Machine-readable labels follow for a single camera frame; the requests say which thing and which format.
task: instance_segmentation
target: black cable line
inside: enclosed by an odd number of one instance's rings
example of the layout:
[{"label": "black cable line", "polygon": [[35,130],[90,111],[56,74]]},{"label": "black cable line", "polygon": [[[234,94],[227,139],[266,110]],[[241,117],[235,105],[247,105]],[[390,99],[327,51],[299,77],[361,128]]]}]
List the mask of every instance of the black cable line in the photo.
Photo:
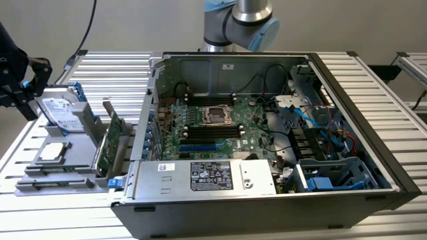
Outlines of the black cable line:
[{"label": "black cable line", "polygon": [[253,76],[253,78],[251,78],[251,80],[249,81],[249,83],[245,85],[245,87],[241,88],[241,90],[235,92],[237,94],[241,93],[241,92],[250,86],[250,84],[254,82],[254,80],[257,79],[257,77],[261,77],[261,78],[263,79],[263,82],[266,82],[266,79],[265,79],[263,74],[257,73],[257,74]]},{"label": "black cable line", "polygon": [[275,67],[275,66],[279,66],[282,69],[283,69],[283,71],[285,71],[285,78],[283,78],[283,80],[285,80],[285,86],[286,86],[286,84],[289,83],[289,70],[287,70],[287,68],[281,64],[281,63],[275,63],[275,64],[273,64],[273,65],[270,65],[269,67],[267,67],[267,70],[266,70],[266,73],[265,73],[265,88],[263,88],[263,90],[265,90],[265,92],[267,92],[269,91],[269,88],[267,88],[267,74],[269,74],[269,71],[270,71],[270,69],[273,68],[273,67]]},{"label": "black cable line", "polygon": [[[275,100],[270,100],[269,102],[266,102],[266,103],[263,103],[262,105],[259,105],[259,107],[257,108],[257,110],[255,110],[255,112],[254,112],[254,114],[253,114],[253,120],[254,120],[254,118],[255,118],[255,116],[257,116],[257,113],[258,113],[258,111],[261,110],[261,108],[262,108],[262,106],[263,105],[269,105],[271,102],[274,102]],[[265,129],[265,128],[262,128],[259,125],[258,125],[258,123],[255,122],[255,126],[258,127],[258,129],[259,130],[262,130],[262,131],[265,131],[266,133],[269,133],[269,134],[283,134],[285,136],[289,136],[285,132],[282,132],[282,131],[273,131],[273,130],[267,130],[267,129]]]},{"label": "black cable line", "polygon": [[414,105],[414,107],[413,107],[413,111],[418,108],[418,106],[421,105],[421,102],[422,102],[422,99],[423,99],[423,97],[426,97],[426,95],[427,95],[427,90],[425,90],[423,92],[422,92],[422,94],[419,95],[419,98],[418,98],[418,100],[417,100],[417,103],[415,103],[415,105]]},{"label": "black cable line", "polygon": [[95,17],[95,10],[96,10],[96,5],[98,5],[98,0],[94,0],[94,7],[92,7],[92,13],[91,13],[91,17],[90,17],[90,21],[88,21],[88,25],[87,25],[87,29],[86,29],[86,33],[84,33],[84,36],[83,36],[83,39],[82,39],[82,42],[79,44],[79,47],[75,51],[75,53],[71,55],[71,57],[68,58],[67,62],[66,62],[66,65],[63,67],[63,71],[62,71],[62,74],[59,76],[59,78],[56,79],[55,83],[58,83],[58,81],[62,79],[62,77],[64,76],[67,70],[72,67],[72,65],[75,64],[75,60],[76,60],[76,56],[78,56],[78,53],[83,47],[83,44],[86,43],[87,41],[87,38],[88,38],[88,34],[90,34],[90,31],[91,31],[91,28],[92,28],[92,22],[94,22],[94,17]]},{"label": "black cable line", "polygon": [[279,150],[270,150],[269,148],[267,148],[267,146],[265,145],[265,149],[269,151],[269,152],[271,152],[271,153],[277,153],[277,152],[281,152],[281,151],[283,151],[285,149],[289,149],[289,148],[291,148],[293,146],[286,146],[285,148],[282,148],[282,149],[279,149]]},{"label": "black cable line", "polygon": [[395,63],[395,61],[398,60],[398,58],[399,58],[399,54],[395,56],[394,60],[391,61],[390,66],[394,65],[394,63]]},{"label": "black cable line", "polygon": [[189,88],[189,83],[186,81],[179,81],[178,83],[175,83],[175,86],[174,86],[174,95],[173,97],[177,98],[177,89],[179,88],[179,85],[185,84]]}]

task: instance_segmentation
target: metal frame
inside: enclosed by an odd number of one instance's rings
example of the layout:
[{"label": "metal frame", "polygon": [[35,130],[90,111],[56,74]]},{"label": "metal frame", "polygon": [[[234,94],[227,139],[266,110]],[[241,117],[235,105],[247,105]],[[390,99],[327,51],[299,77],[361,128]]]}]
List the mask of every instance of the metal frame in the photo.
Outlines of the metal frame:
[{"label": "metal frame", "polygon": [[391,64],[398,65],[427,89],[427,53],[398,52]]},{"label": "metal frame", "polygon": [[[111,80],[100,81],[94,79],[96,78],[95,76],[87,77],[87,79],[80,81],[82,84],[92,85],[88,90],[86,89],[86,92],[99,93],[110,89],[112,85],[123,86],[146,83],[149,79],[147,74],[138,76],[116,74],[114,76],[108,75],[108,72],[116,71],[120,69],[119,65],[124,64],[127,57],[119,57],[118,55],[150,55],[151,53],[90,52],[88,54],[99,55],[98,60],[110,61],[111,69],[106,70],[100,77],[110,78]],[[403,141],[403,139],[409,141],[405,143],[411,143],[411,140],[418,141],[425,139],[426,135],[418,130],[419,128],[409,119],[407,109],[394,107],[397,105],[390,103],[393,102],[391,100],[383,103],[387,95],[377,87],[379,80],[359,64],[357,58],[349,56],[346,52],[319,52],[318,54],[425,195],[419,196],[395,211],[386,210],[377,212],[351,229],[278,232],[258,235],[243,234],[219,236],[210,239],[317,240],[325,238],[346,238],[355,240],[419,240],[427,238],[426,155],[423,157],[422,153],[413,152],[407,145],[398,148],[395,144],[397,141]],[[149,62],[149,58],[145,58],[145,56],[139,56],[138,60],[142,61],[142,64],[145,64],[143,61]],[[78,69],[78,63],[72,67],[72,70],[70,70],[71,72],[66,77],[64,83],[68,78],[72,77],[71,75],[75,69]],[[130,82],[123,78],[142,78],[142,80],[139,80],[139,82]],[[133,94],[135,90],[129,87],[127,89],[118,90],[118,92],[122,92],[122,96],[124,97],[127,93]],[[90,103],[92,107],[96,108],[99,106],[98,99],[95,95],[91,96]],[[124,108],[120,109],[120,107],[124,104],[130,104],[133,108],[141,109],[141,105],[138,106],[138,104],[142,104],[143,101],[141,101],[141,98],[137,96],[130,97],[127,103],[124,103],[124,98],[120,99],[120,95],[116,95],[116,99],[120,101],[112,104],[115,108],[120,110],[120,116],[126,118],[127,122],[137,124],[139,116],[135,114],[135,111]],[[30,122],[26,125],[0,160],[0,202],[3,203],[0,207],[0,239],[60,239],[67,236],[71,239],[87,240],[111,238],[133,240],[134,238],[129,230],[106,205],[110,199],[115,198],[115,194],[120,194],[120,192],[38,197],[14,196],[11,192],[11,190],[14,191],[15,189],[14,182],[19,180],[19,174],[23,174],[26,167],[22,159],[31,156],[31,151],[24,151],[24,148],[38,147],[38,138],[44,134],[39,125],[44,125],[46,122],[47,120],[40,118],[38,121]]]}]

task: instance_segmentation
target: blue clip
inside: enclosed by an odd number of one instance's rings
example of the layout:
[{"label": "blue clip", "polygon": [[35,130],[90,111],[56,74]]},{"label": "blue clip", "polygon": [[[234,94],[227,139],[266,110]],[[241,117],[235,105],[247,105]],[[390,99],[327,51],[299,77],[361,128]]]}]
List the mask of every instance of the blue clip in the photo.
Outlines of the blue clip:
[{"label": "blue clip", "polygon": [[[313,125],[314,125],[317,128],[321,128],[317,120],[314,120],[313,118],[310,118],[310,117],[302,112],[301,109],[295,108],[295,109],[294,109],[294,113],[297,113],[303,119],[306,119],[306,120],[309,120],[310,122],[313,122]],[[325,139],[329,139],[329,135],[327,135],[323,131],[321,131],[321,134],[322,134],[322,136],[323,136]],[[339,142],[339,140],[337,139],[335,136],[333,137],[333,142],[334,142],[339,147],[342,147],[342,148],[346,146],[345,143]]]},{"label": "blue clip", "polygon": [[78,98],[79,98],[79,101],[80,101],[80,102],[87,102],[88,99],[87,99],[87,96],[86,96],[86,92],[83,91],[82,84],[80,84],[78,81],[74,83],[74,87],[75,87],[75,89],[78,90]]},{"label": "blue clip", "polygon": [[153,137],[154,137],[154,135],[150,132],[147,132],[145,140],[149,141],[150,139],[153,139]]},{"label": "blue clip", "polygon": [[147,126],[146,132],[151,134],[154,132],[154,127],[153,126]]},{"label": "blue clip", "polygon": [[141,158],[142,158],[142,159],[147,159],[149,154],[150,154],[150,151],[145,149],[145,150],[142,151]]},{"label": "blue clip", "polygon": [[333,186],[331,179],[329,177],[313,177],[307,181],[309,190],[313,192],[323,191],[343,191],[343,190],[361,190],[365,188],[365,182],[358,181],[354,185],[349,186]]},{"label": "blue clip", "polygon": [[149,121],[153,122],[155,119],[155,111],[150,111],[150,114],[149,114]]},{"label": "blue clip", "polygon": [[22,86],[24,87],[24,89],[30,86],[30,81],[24,81],[23,83],[22,83]]},{"label": "blue clip", "polygon": [[146,150],[149,150],[150,149],[150,146],[151,146],[151,142],[147,140],[147,141],[145,141],[145,143],[143,143],[143,148],[146,149]]},{"label": "blue clip", "polygon": [[107,187],[110,189],[123,189],[123,179],[110,179]]}]

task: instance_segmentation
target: red cable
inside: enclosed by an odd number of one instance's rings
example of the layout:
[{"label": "red cable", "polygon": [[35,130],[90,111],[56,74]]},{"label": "red cable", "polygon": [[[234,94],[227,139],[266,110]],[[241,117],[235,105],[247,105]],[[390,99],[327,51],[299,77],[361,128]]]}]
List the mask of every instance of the red cable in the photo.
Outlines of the red cable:
[{"label": "red cable", "polygon": [[170,99],[166,99],[166,100],[161,101],[158,104],[159,104],[159,105],[161,105],[161,104],[166,104],[166,105],[169,105],[170,103],[173,103],[173,102],[174,102],[174,100],[175,100],[175,97],[173,97],[173,98],[170,98]]},{"label": "red cable", "polygon": [[358,144],[357,138],[355,138],[350,133],[347,133],[346,135],[347,135],[347,136],[351,138],[351,140],[353,140],[351,154],[355,154],[355,153],[357,153],[357,144]]}]

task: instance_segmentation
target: warning label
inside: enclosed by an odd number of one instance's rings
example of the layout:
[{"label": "warning label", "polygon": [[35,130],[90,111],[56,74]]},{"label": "warning label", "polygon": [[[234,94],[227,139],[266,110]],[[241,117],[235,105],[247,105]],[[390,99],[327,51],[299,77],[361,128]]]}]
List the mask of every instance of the warning label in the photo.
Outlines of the warning label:
[{"label": "warning label", "polygon": [[191,190],[234,190],[230,161],[203,161],[191,163]]}]

